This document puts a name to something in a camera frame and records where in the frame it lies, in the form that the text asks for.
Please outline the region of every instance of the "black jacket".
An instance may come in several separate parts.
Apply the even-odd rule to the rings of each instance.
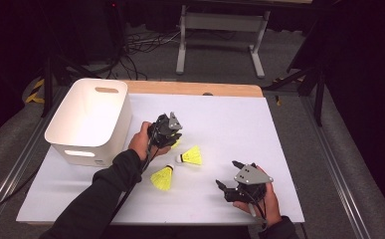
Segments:
[[[112,166],[94,175],[93,184],[71,202],[40,238],[99,238],[110,223],[121,192],[140,181],[140,165],[139,156],[134,150],[120,153]],[[261,236],[270,239],[296,238],[293,235],[294,226],[284,217],[282,222],[273,225]]]

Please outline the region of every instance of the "hand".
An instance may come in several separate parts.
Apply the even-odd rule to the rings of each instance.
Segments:
[[[128,149],[133,149],[138,154],[140,160],[144,161],[146,159],[146,151],[148,148],[148,128],[151,126],[151,123],[148,121],[144,121],[142,123],[142,126],[140,128],[140,132],[137,132],[132,140],[129,143]],[[167,153],[170,150],[170,146],[166,146],[163,148],[158,149],[156,146],[153,146],[151,148],[151,156],[153,156],[155,153],[155,156],[162,155]]]
[[[262,200],[259,202],[259,204],[261,208],[265,210],[264,213],[266,214],[266,217],[267,217],[268,227],[271,227],[274,224],[281,222],[282,217],[280,216],[279,201],[277,200],[276,194],[274,193],[273,184],[270,182],[266,183],[266,188],[267,188],[267,193],[266,193],[266,196],[264,197],[266,202],[266,208],[264,209],[264,202]],[[251,213],[249,210],[248,204],[245,202],[235,201],[233,202],[233,206],[245,212]],[[257,206],[254,206],[254,209],[257,215],[261,216]]]

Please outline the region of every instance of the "white board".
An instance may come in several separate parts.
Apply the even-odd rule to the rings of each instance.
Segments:
[[[180,144],[155,158],[142,174],[112,224],[245,225],[256,221],[226,202],[216,179],[236,186],[239,169],[232,160],[256,163],[274,179],[282,215],[303,222],[300,204],[273,119],[264,98],[130,94],[132,122],[126,149],[144,120],[174,112],[183,125]],[[198,145],[203,164],[175,163],[175,157]],[[150,175],[174,163],[171,189],[161,191]],[[53,223],[89,185],[99,167],[68,164],[52,147],[17,217],[19,222]]]

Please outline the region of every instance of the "wooden edge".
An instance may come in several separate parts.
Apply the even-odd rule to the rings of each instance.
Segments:
[[[166,94],[166,95],[208,95],[223,97],[257,97],[262,98],[263,91],[255,85],[184,83],[184,82],[151,82],[129,81],[127,84],[130,93],[137,94]]]

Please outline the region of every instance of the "yellow shuttlecock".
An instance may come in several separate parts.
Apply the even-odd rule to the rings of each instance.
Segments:
[[[154,186],[160,190],[167,191],[170,189],[173,169],[174,166],[172,164],[168,164],[163,169],[154,172],[151,175],[152,184],[154,184]]]
[[[180,139],[177,139],[176,142],[173,145],[171,145],[171,149],[177,147],[177,145],[179,145],[179,143],[180,143]]]
[[[176,157],[177,162],[189,162],[193,164],[202,164],[201,151],[198,146],[193,146],[185,153],[182,153]]]

